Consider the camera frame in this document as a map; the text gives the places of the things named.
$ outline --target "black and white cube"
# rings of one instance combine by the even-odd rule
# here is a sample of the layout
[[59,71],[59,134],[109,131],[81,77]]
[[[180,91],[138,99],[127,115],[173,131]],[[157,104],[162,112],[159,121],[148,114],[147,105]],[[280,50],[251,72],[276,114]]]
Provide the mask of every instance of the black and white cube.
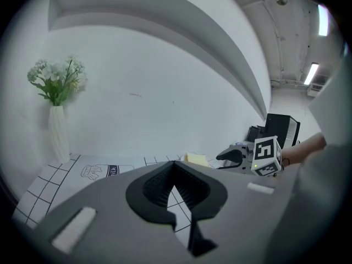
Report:
[[254,141],[252,172],[258,176],[268,176],[281,170],[281,148],[276,136]]

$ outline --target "white vase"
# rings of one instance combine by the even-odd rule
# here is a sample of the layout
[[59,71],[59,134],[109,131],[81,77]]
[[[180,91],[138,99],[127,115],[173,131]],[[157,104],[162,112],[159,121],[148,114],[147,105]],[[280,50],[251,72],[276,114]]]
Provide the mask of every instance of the white vase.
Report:
[[49,114],[49,133],[56,159],[59,163],[70,160],[67,125],[62,106],[51,107]]

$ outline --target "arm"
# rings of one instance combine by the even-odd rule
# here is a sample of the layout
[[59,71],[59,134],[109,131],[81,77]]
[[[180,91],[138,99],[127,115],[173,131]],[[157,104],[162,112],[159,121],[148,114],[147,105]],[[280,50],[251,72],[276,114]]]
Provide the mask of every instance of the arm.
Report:
[[282,149],[282,164],[284,167],[289,164],[285,158],[290,160],[290,164],[301,163],[312,152],[322,150],[325,146],[326,142],[323,134],[317,133],[298,145]]

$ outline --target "fluorescent light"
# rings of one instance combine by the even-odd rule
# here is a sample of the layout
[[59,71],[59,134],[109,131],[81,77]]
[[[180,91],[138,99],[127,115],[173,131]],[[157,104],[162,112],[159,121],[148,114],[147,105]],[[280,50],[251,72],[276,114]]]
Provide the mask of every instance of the fluorescent light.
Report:
[[328,9],[318,5],[319,10],[319,35],[328,35]]
[[312,63],[312,67],[310,68],[310,71],[307,75],[306,81],[304,81],[304,85],[309,85],[309,83],[312,81],[315,73],[317,72],[319,65]]

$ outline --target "yellow sponge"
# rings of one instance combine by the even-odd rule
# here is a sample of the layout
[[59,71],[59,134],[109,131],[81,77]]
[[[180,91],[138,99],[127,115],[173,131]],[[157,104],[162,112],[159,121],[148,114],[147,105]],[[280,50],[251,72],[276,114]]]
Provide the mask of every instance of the yellow sponge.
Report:
[[207,162],[207,159],[205,158],[205,155],[195,155],[193,153],[187,153],[185,156],[185,160],[188,162],[209,167],[209,164]]

